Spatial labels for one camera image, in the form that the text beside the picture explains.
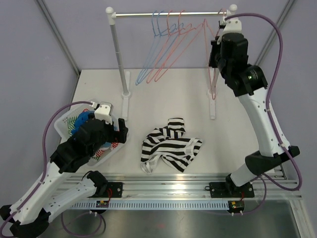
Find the red striped tank top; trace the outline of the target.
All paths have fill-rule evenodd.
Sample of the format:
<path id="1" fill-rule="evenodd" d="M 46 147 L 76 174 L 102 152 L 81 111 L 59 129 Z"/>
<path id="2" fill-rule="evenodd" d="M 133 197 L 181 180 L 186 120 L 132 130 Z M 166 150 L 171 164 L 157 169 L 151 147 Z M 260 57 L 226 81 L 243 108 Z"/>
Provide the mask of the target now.
<path id="1" fill-rule="evenodd" d="M 103 149 L 99 149 L 94 155 L 93 155 L 93 159 L 98 160 L 100 159 L 100 157 L 105 156 L 106 154 L 110 153 L 112 150 L 114 150 L 117 146 L 119 145 L 119 143 L 117 142 L 113 142 L 111 143 L 111 148 L 107 149 L 107 150 L 103 150 Z"/>

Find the pink hanger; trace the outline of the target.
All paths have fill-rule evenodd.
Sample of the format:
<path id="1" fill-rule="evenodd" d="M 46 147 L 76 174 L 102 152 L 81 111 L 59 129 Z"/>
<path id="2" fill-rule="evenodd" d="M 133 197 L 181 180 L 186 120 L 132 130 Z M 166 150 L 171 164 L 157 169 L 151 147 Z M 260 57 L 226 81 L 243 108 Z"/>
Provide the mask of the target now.
<path id="1" fill-rule="evenodd" d="M 199 36 L 200 32 L 203 30 L 203 22 L 199 23 L 197 25 L 192 24 L 193 30 L 187 35 L 187 37 L 182 41 L 182 43 L 180 44 L 180 46 L 176 49 L 176 51 L 174 52 L 174 54 L 172 55 L 172 57 L 169 59 L 168 63 L 165 66 L 169 66 L 171 63 L 171 67 L 169 69 L 172 68 L 172 66 L 175 65 L 175 63 L 179 60 L 179 58 L 181 58 L 181 56 L 185 53 L 185 51 L 189 48 L 189 46 L 196 40 L 196 38 Z"/>
<path id="2" fill-rule="evenodd" d="M 146 75 L 146 82 L 149 84 L 152 81 L 157 82 L 164 72 L 167 71 L 172 63 L 169 66 L 165 66 L 169 59 L 172 57 L 176 49 L 180 46 L 182 41 L 187 37 L 187 35 L 193 30 L 192 24 L 189 23 L 188 25 L 184 26 L 184 23 L 180 22 L 182 13 L 185 10 L 181 10 L 178 14 L 177 23 L 169 25 L 169 17 L 173 11 L 171 10 L 168 15 L 166 16 L 166 31 L 167 31 L 167 39 L 165 43 L 162 45 L 162 48 L 158 52 L 157 57 L 155 58 L 155 62 L 152 65 L 152 69 Z"/>
<path id="3" fill-rule="evenodd" d="M 213 30 L 211 26 L 209 25 L 208 21 L 204 19 L 203 21 L 203 31 L 204 31 L 204 43 L 205 43 L 205 50 L 206 50 L 206 69 L 208 70 L 208 77 L 209 77 L 209 89 L 208 93 L 211 96 L 212 100 L 216 99 L 216 84 L 218 76 L 216 75 L 216 69 L 211 66 L 212 63 L 212 57 L 211 57 L 211 51 L 212 51 L 212 40 L 216 40 L 220 33 L 220 27 L 218 27 L 217 30 Z M 208 41 L 207 38 L 207 31 L 210 32 L 212 38 L 210 41 Z"/>

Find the green striped tank top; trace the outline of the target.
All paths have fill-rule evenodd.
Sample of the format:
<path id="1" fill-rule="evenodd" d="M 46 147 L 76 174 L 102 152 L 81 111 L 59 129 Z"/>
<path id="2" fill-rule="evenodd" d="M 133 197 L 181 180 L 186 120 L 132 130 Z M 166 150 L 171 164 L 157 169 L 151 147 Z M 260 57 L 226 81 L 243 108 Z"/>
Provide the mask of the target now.
<path id="1" fill-rule="evenodd" d="M 76 129 L 76 127 L 75 127 L 76 120 L 77 120 L 77 117 L 68 117 L 67 120 L 66 120 L 67 133 L 68 133 L 69 136 L 72 136 L 74 130 Z"/>

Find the black and white striped top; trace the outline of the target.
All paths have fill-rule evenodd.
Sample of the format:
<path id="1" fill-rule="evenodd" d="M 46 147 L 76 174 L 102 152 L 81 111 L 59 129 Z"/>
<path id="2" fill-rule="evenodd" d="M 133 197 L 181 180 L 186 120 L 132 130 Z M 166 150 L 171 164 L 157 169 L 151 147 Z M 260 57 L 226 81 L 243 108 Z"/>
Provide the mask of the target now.
<path id="1" fill-rule="evenodd" d="M 166 126 L 155 128 L 149 133 L 142 142 L 140 167 L 143 172 L 151 174 L 159 160 L 184 172 L 203 145 L 202 139 L 184 137 L 185 133 L 183 118 L 170 118 Z"/>

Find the grey-blue tank top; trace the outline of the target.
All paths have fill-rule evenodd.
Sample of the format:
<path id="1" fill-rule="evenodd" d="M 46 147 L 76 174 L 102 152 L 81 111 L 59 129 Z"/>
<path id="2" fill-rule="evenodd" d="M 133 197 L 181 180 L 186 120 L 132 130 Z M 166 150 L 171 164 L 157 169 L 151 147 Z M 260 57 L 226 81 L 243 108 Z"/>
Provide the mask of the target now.
<path id="1" fill-rule="evenodd" d="M 101 147 L 101 149 L 103 149 L 103 150 L 107 150 L 107 149 L 109 149 L 109 148 L 111 148 L 111 142 L 106 142 L 106 143 Z"/>

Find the bright blue tank top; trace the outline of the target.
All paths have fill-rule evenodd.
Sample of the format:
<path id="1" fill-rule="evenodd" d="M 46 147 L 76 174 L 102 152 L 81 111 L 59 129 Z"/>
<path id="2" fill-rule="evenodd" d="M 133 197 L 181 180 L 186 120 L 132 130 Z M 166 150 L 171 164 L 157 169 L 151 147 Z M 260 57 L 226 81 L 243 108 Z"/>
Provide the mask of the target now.
<path id="1" fill-rule="evenodd" d="M 75 120 L 72 133 L 74 134 L 75 132 L 77 132 L 82 124 L 84 124 L 88 119 L 93 119 L 94 117 L 95 116 L 93 111 L 83 111 Z"/>

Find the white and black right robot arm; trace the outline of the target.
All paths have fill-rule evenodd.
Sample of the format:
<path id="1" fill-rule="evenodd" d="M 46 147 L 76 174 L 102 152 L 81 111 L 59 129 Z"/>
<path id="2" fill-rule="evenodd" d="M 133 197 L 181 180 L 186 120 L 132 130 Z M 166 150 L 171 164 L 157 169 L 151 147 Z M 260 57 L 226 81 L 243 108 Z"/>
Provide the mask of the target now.
<path id="1" fill-rule="evenodd" d="M 259 149 L 245 157 L 245 163 L 225 178 L 229 196 L 242 193 L 251 180 L 300 155 L 298 146 L 282 139 L 280 126 L 271 124 L 274 116 L 266 98 L 268 83 L 259 66 L 248 63 L 248 40 L 241 33 L 227 33 L 211 41 L 209 66 L 219 70 L 225 84 L 243 105 Z"/>

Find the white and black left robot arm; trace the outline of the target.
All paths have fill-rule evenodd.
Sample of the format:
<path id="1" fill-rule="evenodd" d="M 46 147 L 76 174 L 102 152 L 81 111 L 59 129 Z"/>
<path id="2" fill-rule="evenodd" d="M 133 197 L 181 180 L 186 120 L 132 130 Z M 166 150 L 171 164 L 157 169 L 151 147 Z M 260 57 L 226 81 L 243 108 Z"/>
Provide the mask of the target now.
<path id="1" fill-rule="evenodd" d="M 63 211 L 86 197 L 110 194 L 107 179 L 98 171 L 88 172 L 85 179 L 68 191 L 53 197 L 60 184 L 88 163 L 90 158 L 107 142 L 127 140 L 125 120 L 118 119 L 119 129 L 104 120 L 89 119 L 51 155 L 39 181 L 16 203 L 4 205 L 0 216 L 10 222 L 13 238 L 37 238 Z"/>

